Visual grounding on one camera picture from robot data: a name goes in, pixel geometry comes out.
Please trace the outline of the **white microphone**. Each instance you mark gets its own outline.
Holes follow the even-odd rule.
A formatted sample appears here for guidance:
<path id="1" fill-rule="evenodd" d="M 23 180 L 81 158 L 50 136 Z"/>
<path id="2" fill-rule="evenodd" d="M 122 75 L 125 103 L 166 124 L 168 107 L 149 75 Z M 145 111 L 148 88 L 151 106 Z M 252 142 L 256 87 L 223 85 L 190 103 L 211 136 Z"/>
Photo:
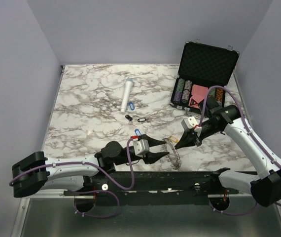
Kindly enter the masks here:
<path id="1" fill-rule="evenodd" d="M 126 79 L 123 98 L 122 98 L 121 107 L 120 107 L 120 113 L 122 113 L 122 114 L 126 112 L 127 104 L 129 101 L 129 96 L 130 96 L 130 92 L 132 90 L 133 84 L 134 84 L 134 82 L 132 79 Z"/>

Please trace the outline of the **black key fob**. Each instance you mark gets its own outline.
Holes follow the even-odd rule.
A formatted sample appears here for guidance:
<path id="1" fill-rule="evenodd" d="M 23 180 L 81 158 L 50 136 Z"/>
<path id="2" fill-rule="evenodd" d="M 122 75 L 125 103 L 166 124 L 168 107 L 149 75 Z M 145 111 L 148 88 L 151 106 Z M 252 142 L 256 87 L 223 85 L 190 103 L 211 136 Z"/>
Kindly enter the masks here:
<path id="1" fill-rule="evenodd" d="M 125 115 L 125 118 L 126 118 L 128 121 L 132 121 L 132 120 L 133 120 L 133 118 L 132 118 L 131 116 L 129 116 L 129 115 Z"/>

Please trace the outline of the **black poker chip case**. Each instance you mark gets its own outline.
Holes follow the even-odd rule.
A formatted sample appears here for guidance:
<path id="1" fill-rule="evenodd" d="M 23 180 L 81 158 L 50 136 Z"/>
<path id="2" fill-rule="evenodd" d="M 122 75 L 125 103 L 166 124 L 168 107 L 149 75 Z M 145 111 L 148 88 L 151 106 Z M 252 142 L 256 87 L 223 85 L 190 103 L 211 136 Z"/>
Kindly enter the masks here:
<path id="1" fill-rule="evenodd" d="M 198 102 L 193 96 L 198 93 L 184 93 L 186 82 L 193 86 L 210 88 L 214 85 L 226 86 L 236 66 L 238 51 L 187 41 L 184 45 L 177 78 L 170 105 L 180 110 L 200 113 Z"/>

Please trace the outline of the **blue key tag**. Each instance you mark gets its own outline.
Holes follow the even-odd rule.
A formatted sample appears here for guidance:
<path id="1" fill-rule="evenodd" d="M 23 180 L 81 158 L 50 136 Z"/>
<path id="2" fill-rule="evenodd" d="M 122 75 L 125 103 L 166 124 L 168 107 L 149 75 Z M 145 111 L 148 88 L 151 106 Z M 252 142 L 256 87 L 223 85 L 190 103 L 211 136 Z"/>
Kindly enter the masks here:
<path id="1" fill-rule="evenodd" d="M 130 107 L 131 111 L 133 111 L 135 109 L 133 102 L 129 102 L 129 107 Z"/>
<path id="2" fill-rule="evenodd" d="M 140 132 L 138 129 L 135 129 L 135 134 L 136 134 L 137 136 L 141 136 L 141 132 Z"/>

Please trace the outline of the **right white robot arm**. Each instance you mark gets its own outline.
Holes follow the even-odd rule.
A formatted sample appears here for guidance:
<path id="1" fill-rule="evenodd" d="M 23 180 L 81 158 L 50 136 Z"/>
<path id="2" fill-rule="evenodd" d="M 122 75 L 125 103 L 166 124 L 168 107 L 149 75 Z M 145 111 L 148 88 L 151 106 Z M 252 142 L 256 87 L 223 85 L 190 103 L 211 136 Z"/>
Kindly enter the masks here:
<path id="1" fill-rule="evenodd" d="M 200 108 L 206 112 L 208 120 L 199 123 L 194 116 L 183 119 L 184 133 L 175 149 L 198 147 L 204 139 L 223 132 L 239 146 L 256 171 L 255 175 L 250 175 L 229 168 L 219 169 L 211 174 L 210 189 L 217 194 L 229 188 L 242 191 L 252 195 L 263 207 L 281 200 L 281 158 L 250 128 L 240 107 L 221 107 L 208 97 L 200 103 Z"/>

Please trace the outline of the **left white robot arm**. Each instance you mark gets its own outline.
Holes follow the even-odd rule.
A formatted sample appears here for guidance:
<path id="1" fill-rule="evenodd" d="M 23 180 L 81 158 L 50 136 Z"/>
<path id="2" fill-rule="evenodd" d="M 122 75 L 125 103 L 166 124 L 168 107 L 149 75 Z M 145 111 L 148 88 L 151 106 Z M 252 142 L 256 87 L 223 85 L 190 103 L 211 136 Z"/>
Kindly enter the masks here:
<path id="1" fill-rule="evenodd" d="M 166 141 L 159 141 L 147 135 L 132 136 L 126 147 L 119 142 L 108 142 L 94 155 L 71 158 L 63 161 L 60 158 L 47 158 L 43 151 L 34 152 L 12 166 L 13 188 L 16 198 L 24 198 L 41 190 L 62 189 L 87 195 L 91 192 L 92 183 L 86 177 L 104 175 L 110 177 L 115 166 L 126 164 L 130 167 L 131 184 L 120 185 L 113 178 L 111 181 L 123 190 L 131 190 L 135 184 L 133 163 L 143 160 L 145 164 L 154 164 L 167 156 L 169 152 L 153 153 L 151 147 L 161 146 Z"/>

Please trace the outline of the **large metal keyring disc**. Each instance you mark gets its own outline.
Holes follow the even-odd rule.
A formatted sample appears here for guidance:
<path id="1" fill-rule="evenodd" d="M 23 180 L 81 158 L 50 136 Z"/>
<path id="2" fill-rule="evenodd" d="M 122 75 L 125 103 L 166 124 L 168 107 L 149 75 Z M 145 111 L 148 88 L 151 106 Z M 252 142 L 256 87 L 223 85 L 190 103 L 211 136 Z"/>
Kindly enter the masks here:
<path id="1" fill-rule="evenodd" d="M 162 145 L 163 152 L 169 152 L 166 155 L 168 161 L 171 163 L 171 167 L 175 170 L 179 170 L 181 167 L 181 159 L 179 153 L 175 150 L 173 142 L 169 138 L 163 138 L 165 144 Z"/>

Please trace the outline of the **blue key tag far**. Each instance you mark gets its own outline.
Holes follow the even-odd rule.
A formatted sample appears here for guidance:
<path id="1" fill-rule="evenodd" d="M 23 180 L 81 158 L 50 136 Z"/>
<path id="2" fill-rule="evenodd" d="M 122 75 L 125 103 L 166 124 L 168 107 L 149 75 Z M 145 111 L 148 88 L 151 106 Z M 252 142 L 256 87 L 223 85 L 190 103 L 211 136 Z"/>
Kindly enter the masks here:
<path id="1" fill-rule="evenodd" d="M 133 111 L 135 109 L 133 102 L 129 102 L 129 107 L 130 107 L 131 111 Z"/>

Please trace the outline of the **pink playing card deck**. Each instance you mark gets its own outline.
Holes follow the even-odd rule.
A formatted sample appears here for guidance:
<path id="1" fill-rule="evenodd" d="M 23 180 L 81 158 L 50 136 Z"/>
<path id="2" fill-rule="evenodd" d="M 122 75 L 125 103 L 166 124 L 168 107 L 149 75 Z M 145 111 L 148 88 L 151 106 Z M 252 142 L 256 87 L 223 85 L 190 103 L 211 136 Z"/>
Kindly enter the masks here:
<path id="1" fill-rule="evenodd" d="M 191 89 L 191 96 L 188 105 L 192 108 L 198 109 L 198 104 L 203 101 L 205 95 L 207 94 L 207 91 L 207 87 L 194 84 Z"/>

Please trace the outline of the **yellow key tag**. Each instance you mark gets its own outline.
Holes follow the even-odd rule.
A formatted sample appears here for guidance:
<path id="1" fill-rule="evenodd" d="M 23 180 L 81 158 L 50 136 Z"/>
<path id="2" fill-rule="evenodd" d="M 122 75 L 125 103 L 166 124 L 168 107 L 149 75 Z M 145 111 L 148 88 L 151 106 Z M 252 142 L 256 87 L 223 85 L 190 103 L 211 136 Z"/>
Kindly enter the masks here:
<path id="1" fill-rule="evenodd" d="M 174 136 L 169 136 L 168 139 L 174 143 L 178 143 L 179 140 L 177 138 L 175 138 Z"/>

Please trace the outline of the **blue key tag near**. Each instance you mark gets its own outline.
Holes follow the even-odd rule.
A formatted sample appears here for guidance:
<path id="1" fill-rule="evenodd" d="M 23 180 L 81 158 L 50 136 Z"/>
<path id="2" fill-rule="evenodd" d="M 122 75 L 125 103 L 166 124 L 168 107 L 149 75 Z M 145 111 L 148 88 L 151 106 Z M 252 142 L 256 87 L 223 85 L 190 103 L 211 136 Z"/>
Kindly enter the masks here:
<path id="1" fill-rule="evenodd" d="M 138 129 L 135 129 L 135 134 L 136 134 L 137 136 L 141 136 L 141 132 L 140 132 Z"/>

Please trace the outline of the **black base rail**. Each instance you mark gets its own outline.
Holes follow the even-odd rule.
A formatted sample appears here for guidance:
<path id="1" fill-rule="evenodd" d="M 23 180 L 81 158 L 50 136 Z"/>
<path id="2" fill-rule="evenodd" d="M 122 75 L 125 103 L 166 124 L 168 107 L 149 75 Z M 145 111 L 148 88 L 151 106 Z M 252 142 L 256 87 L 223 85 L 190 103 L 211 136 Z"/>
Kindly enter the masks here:
<path id="1" fill-rule="evenodd" d="M 85 176 L 79 192 L 99 191 L 106 184 L 115 193 L 121 205 L 207 205 L 209 197 L 237 195 L 234 189 L 217 188 L 211 184 L 211 172 L 140 172 L 136 171 L 135 184 L 123 190 L 104 175 Z"/>

